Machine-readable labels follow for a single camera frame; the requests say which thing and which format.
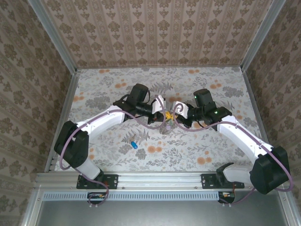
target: aluminum frame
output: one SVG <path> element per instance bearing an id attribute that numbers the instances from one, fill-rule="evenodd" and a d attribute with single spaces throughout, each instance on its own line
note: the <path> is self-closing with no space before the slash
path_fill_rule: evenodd
<path id="1" fill-rule="evenodd" d="M 76 74 L 76 63 L 74 62 L 71 55 L 69 54 L 68 49 L 66 48 L 63 40 L 60 38 L 59 32 L 56 30 L 55 26 L 53 25 L 41 1 L 40 0 L 28 0 L 28 1 L 32 6 L 32 9 L 37 15 L 38 19 L 42 23 L 47 34 L 49 35 L 55 48 L 59 52 L 61 58 L 63 59 L 71 75 L 74 76 Z"/>
<path id="2" fill-rule="evenodd" d="M 230 191 L 231 189 L 203 189 L 201 174 L 204 172 L 106 172 L 106 174 L 118 174 L 119 182 L 117 190 L 121 191 Z M 41 191 L 78 191 L 76 183 L 78 173 L 50 172 L 37 174 L 34 190 Z M 251 190 L 248 186 L 238 191 Z M 93 189 L 103 192 L 104 189 Z"/>
<path id="3" fill-rule="evenodd" d="M 253 58 L 255 57 L 259 47 L 261 46 L 263 40 L 267 36 L 271 26 L 275 22 L 280 10 L 285 4 L 285 0 L 273 1 L 267 14 L 265 15 L 255 37 L 252 40 L 252 43 L 246 52 L 244 59 L 241 62 L 241 67 L 243 71 L 247 70 L 250 66 Z"/>

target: floral tablecloth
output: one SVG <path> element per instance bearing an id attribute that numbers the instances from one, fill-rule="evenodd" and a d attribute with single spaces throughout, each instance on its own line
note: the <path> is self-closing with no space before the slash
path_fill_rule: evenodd
<path id="1" fill-rule="evenodd" d="M 88 119 L 128 94 L 136 83 L 173 101 L 196 106 L 193 92 L 207 88 L 217 106 L 225 106 L 252 133 L 260 136 L 239 67 L 87 69 L 79 72 L 69 120 Z M 193 129 L 199 128 L 193 123 Z M 134 149 L 131 141 L 138 145 Z M 108 129 L 90 141 L 89 158 L 105 171 L 211 171 L 234 162 L 251 164 L 229 139 L 213 129 L 186 132 L 172 126 L 167 134 L 144 128 L 134 120 Z"/>

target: wall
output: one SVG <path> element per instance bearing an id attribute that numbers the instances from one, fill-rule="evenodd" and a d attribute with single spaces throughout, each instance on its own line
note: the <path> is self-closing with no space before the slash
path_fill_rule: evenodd
<path id="1" fill-rule="evenodd" d="M 273 145 L 288 151 L 301 206 L 301 1 L 287 0 L 247 69 Z"/>
<path id="2" fill-rule="evenodd" d="M 43 0 L 78 68 L 239 65 L 272 0 Z"/>
<path id="3" fill-rule="evenodd" d="M 0 1 L 0 225 L 18 225 L 44 171 L 67 71 L 25 0 Z"/>

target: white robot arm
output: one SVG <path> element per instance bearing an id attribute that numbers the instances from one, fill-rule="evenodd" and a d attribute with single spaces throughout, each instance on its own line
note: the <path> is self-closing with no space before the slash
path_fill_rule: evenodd
<path id="1" fill-rule="evenodd" d="M 146 86 L 136 84 L 126 100 L 121 99 L 114 102 L 111 107 L 90 119 L 77 123 L 67 121 L 63 125 L 56 141 L 55 151 L 61 155 L 63 147 L 71 133 L 79 127 L 82 127 L 68 144 L 63 159 L 67 161 L 71 167 L 86 175 L 87 178 L 96 179 L 100 174 L 103 174 L 103 172 L 88 158 L 89 141 L 99 136 L 108 128 L 128 120 L 129 117 L 124 112 L 132 115 L 137 113 L 148 116 L 149 118 L 152 118 L 153 115 L 161 114 L 159 112 L 162 111 L 162 107 L 158 100 L 154 100 L 150 105 L 143 102 L 148 92 Z M 165 108 L 166 102 L 163 97 L 159 95 L 157 98 L 163 103 L 163 107 Z M 124 112 L 109 113 L 114 110 L 122 110 Z"/>
<path id="2" fill-rule="evenodd" d="M 218 171 L 222 172 L 222 175 L 219 175 L 219 177 L 223 178 L 219 183 L 223 183 L 225 179 L 226 182 L 252 184 L 259 192 L 267 194 L 288 180 L 286 173 L 267 154 L 263 147 L 270 151 L 289 171 L 285 149 L 280 146 L 275 148 L 263 142 L 243 127 L 228 109 L 224 107 L 217 108 L 207 89 L 194 92 L 194 97 L 197 103 L 196 108 L 189 104 L 174 102 L 173 107 L 175 108 L 175 113 L 178 114 L 177 121 L 187 128 L 191 127 L 193 121 L 205 121 L 207 125 L 220 121 L 233 123 L 235 126 L 218 124 L 212 127 L 233 141 L 246 154 L 253 165 L 248 167 L 233 163 L 225 164 L 217 170 L 217 173 Z"/>

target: purple cable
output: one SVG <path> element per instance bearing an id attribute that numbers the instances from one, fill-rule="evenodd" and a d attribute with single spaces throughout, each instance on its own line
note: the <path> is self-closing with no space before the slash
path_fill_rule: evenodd
<path id="1" fill-rule="evenodd" d="M 97 204 L 97 205 L 102 205 L 102 204 L 104 203 L 104 201 L 106 201 L 106 199 L 107 199 L 108 196 L 109 196 L 109 188 L 108 188 L 108 186 L 107 186 L 106 184 L 100 182 L 100 181 L 97 181 L 97 180 L 91 180 L 91 179 L 87 178 L 86 175 L 82 174 L 78 169 L 75 169 L 75 170 L 76 170 L 79 174 L 81 174 L 82 177 L 83 177 L 84 179 L 86 179 L 86 180 L 88 180 L 88 181 L 90 181 L 90 182 L 96 183 L 96 184 L 100 184 L 100 185 L 102 185 L 102 186 L 105 188 L 105 190 L 106 190 L 106 192 L 105 192 L 106 195 L 105 195 L 105 197 L 103 198 L 103 200 L 102 200 L 100 203 Z M 97 194 L 93 194 L 93 195 L 89 196 L 88 203 L 89 203 L 90 205 L 93 205 L 93 204 L 91 203 L 91 197 L 94 196 L 94 195 L 97 195 Z"/>
<path id="2" fill-rule="evenodd" d="M 183 104 L 176 104 L 174 106 L 174 111 L 173 111 L 173 117 L 174 119 L 176 118 L 175 117 L 175 111 L 177 109 L 178 106 L 181 106 L 181 109 L 180 109 L 180 112 L 183 110 Z M 241 126 L 238 126 L 236 125 L 235 123 L 232 123 L 232 122 L 229 122 L 229 121 L 220 121 L 220 122 L 216 122 L 216 123 L 213 123 L 209 126 L 206 126 L 204 128 L 200 128 L 200 129 L 187 129 L 185 127 L 182 127 L 177 120 L 175 120 L 175 123 L 177 124 L 178 127 L 180 127 L 181 129 L 185 130 L 185 131 L 188 131 L 188 132 L 197 132 L 197 131 L 202 131 L 202 130 L 205 130 L 209 127 L 212 127 L 212 126 L 216 126 L 216 125 L 219 125 L 219 124 L 229 124 L 229 125 L 232 125 L 232 126 L 235 126 L 236 128 L 240 129 L 241 131 L 243 131 L 248 137 L 250 137 L 258 146 L 261 145 L 261 143 L 256 140 L 253 136 L 251 136 L 243 127 Z M 280 189 L 280 188 L 275 188 L 275 190 L 277 191 L 280 191 L 280 192 L 289 192 L 293 189 L 293 179 L 292 179 L 292 176 L 290 175 L 290 173 L 287 171 L 287 169 L 285 168 L 285 166 L 265 147 L 265 146 L 261 146 L 261 148 L 266 152 L 268 153 L 272 158 L 273 160 L 281 167 L 281 169 L 285 172 L 285 174 L 287 175 L 288 177 L 288 180 L 290 182 L 290 186 L 289 188 L 287 189 Z"/>
<path id="3" fill-rule="evenodd" d="M 74 132 L 70 135 L 70 137 L 67 139 L 67 141 L 66 141 L 66 143 L 65 143 L 65 145 L 64 145 L 64 147 L 63 147 L 63 149 L 62 149 L 61 155 L 60 155 L 60 156 L 61 156 L 61 157 L 60 157 L 60 161 L 59 161 L 59 163 L 60 163 L 60 168 L 61 168 L 62 170 L 67 170 L 67 169 L 69 169 L 69 168 L 71 167 L 71 166 L 68 166 L 68 167 L 64 167 L 64 166 L 63 166 L 63 156 L 64 156 L 64 154 L 65 154 L 65 151 L 66 151 L 66 149 L 67 149 L 68 144 L 70 143 L 70 141 L 72 140 L 72 138 L 75 136 L 75 134 L 77 134 L 77 132 L 80 131 L 82 128 L 84 128 L 86 125 L 91 124 L 91 123 L 94 122 L 95 120 L 97 120 L 97 119 L 99 119 L 99 118 L 101 118 L 101 117 L 103 117 L 103 116 L 105 116 L 105 115 L 107 115 L 107 114 L 115 113 L 115 112 L 122 112 L 122 113 L 124 113 L 124 114 L 130 116 L 132 119 L 136 120 L 139 124 L 145 126 L 145 127 L 148 128 L 148 129 L 159 129 L 159 128 L 163 127 L 163 126 L 164 126 L 164 123 L 165 123 L 165 120 L 166 120 L 165 109 L 164 109 L 163 103 L 162 103 L 161 100 L 159 99 L 158 95 L 155 95 L 155 97 L 156 97 L 156 99 L 159 101 L 159 104 L 161 105 L 161 108 L 162 108 L 162 111 L 163 111 L 163 122 L 162 122 L 159 126 L 151 127 L 151 126 L 145 125 L 145 124 L 142 123 L 139 119 L 135 118 L 135 116 L 133 116 L 132 114 L 130 114 L 130 113 L 128 113 L 128 112 L 125 112 L 125 111 L 123 111 L 123 110 L 118 110 L 118 109 L 116 109 L 116 110 L 112 110 L 112 111 L 109 111 L 109 112 L 104 112 L 104 113 L 98 115 L 97 117 L 91 119 L 90 121 L 86 122 L 85 124 L 81 125 L 80 127 L 78 127 L 78 128 L 77 128 L 76 130 L 74 130 Z M 107 197 L 108 197 L 108 195 L 109 195 L 109 188 L 108 188 L 104 183 L 99 182 L 99 181 L 96 181 L 96 180 L 89 179 L 89 178 L 87 178 L 84 174 L 82 174 L 79 170 L 77 170 L 77 169 L 75 169 L 75 170 L 76 170 L 79 174 L 81 174 L 86 180 L 91 181 L 91 182 L 93 182 L 93 183 L 100 184 L 100 185 L 102 185 L 102 186 L 105 187 L 105 189 L 106 189 L 106 196 L 105 196 L 105 198 L 99 203 L 99 205 L 103 204 L 103 202 L 107 199 Z"/>
<path id="4" fill-rule="evenodd" d="M 226 200 L 221 199 L 221 198 L 220 198 L 220 200 L 223 201 L 226 204 L 229 204 L 229 205 L 236 205 L 236 204 L 241 203 L 243 200 L 246 200 L 247 197 L 249 197 L 254 191 L 255 191 L 255 188 L 253 188 L 245 197 L 243 197 L 242 199 L 238 200 L 237 202 L 228 203 Z"/>

